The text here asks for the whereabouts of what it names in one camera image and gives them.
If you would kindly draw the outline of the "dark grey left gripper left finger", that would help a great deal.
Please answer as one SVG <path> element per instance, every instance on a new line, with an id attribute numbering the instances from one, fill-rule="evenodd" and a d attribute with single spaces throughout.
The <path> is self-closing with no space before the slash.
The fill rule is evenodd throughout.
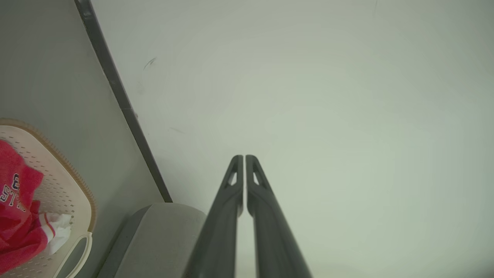
<path id="1" fill-rule="evenodd" d="M 243 208 L 243 162 L 242 155 L 231 159 L 182 278 L 234 278 L 237 219 Z"/>

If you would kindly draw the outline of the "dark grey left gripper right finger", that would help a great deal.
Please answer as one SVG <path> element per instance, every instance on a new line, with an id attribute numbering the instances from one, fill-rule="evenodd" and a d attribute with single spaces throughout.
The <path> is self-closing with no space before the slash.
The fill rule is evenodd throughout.
<path id="1" fill-rule="evenodd" d="M 247 208 L 254 222 L 257 278 L 312 278 L 261 163 L 246 156 Z"/>

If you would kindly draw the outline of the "red garment with white lining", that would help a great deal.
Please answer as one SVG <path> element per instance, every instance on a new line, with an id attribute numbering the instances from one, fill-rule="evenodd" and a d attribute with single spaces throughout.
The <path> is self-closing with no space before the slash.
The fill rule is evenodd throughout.
<path id="1" fill-rule="evenodd" d="M 41 212 L 40 206 L 38 200 L 27 209 L 0 201 L 0 276 L 41 252 L 54 254 L 68 241 L 72 216 Z"/>

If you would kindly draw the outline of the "red jersey with white lettering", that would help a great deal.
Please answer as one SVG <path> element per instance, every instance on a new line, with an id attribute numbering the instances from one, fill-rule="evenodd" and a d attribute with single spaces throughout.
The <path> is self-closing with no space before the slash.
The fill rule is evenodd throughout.
<path id="1" fill-rule="evenodd" d="M 6 141 L 0 140 L 0 218 L 23 219 L 41 206 L 35 191 L 43 173 L 29 167 Z"/>

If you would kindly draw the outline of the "grey fabric sofa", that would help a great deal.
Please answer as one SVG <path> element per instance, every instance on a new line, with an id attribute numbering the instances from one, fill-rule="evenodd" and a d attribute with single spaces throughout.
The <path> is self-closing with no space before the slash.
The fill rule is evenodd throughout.
<path id="1" fill-rule="evenodd" d="M 181 278 L 206 220 L 203 211 L 155 203 L 123 225 L 97 278 Z"/>

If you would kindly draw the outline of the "black baseboard strip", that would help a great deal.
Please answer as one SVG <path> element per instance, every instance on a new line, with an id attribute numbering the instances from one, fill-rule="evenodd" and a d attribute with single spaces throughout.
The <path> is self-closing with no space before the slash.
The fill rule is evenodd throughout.
<path id="1" fill-rule="evenodd" d="M 91 45 L 120 109 L 132 110 L 129 98 L 125 92 L 116 65 L 113 62 L 113 58 L 99 25 L 91 0 L 74 0 L 74 3 L 76 4 Z"/>
<path id="2" fill-rule="evenodd" d="M 153 156 L 153 153 L 150 149 L 150 146 L 146 140 L 145 134 L 143 133 L 143 130 L 141 129 L 141 126 L 138 122 L 138 118 L 137 118 L 136 114 L 130 108 L 122 108 L 121 111 L 125 117 L 125 120 L 129 126 L 130 131 L 132 132 L 132 135 L 134 136 L 134 139 L 137 143 L 137 146 L 138 146 L 139 150 L 141 151 L 143 159 L 146 162 L 146 165 L 147 165 L 147 167 L 151 173 L 151 176 L 153 177 L 153 180 L 154 180 L 164 202 L 172 203 L 173 199 L 168 192 L 168 189 L 167 189 L 166 184 L 163 180 L 162 174 L 159 171 L 159 167 L 157 165 L 155 157 Z"/>

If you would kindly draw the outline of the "cream perforated laundry basket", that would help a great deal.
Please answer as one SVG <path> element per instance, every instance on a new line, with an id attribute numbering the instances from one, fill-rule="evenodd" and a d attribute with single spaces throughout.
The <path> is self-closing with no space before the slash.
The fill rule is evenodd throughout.
<path id="1" fill-rule="evenodd" d="M 96 202 L 81 176 L 39 130 L 23 121 L 0 118 L 0 139 L 44 179 L 35 191 L 42 212 L 68 214 L 71 234 L 54 254 L 39 253 L 1 278 L 75 278 L 90 255 L 96 223 Z"/>

